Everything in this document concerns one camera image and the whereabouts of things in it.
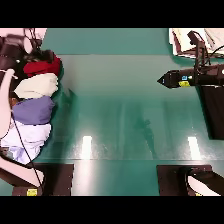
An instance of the blue cloth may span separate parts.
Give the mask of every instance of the blue cloth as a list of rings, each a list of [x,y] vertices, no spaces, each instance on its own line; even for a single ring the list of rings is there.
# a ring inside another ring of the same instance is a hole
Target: blue cloth
[[[47,124],[51,119],[54,103],[49,96],[28,99],[13,106],[16,121],[25,125]]]

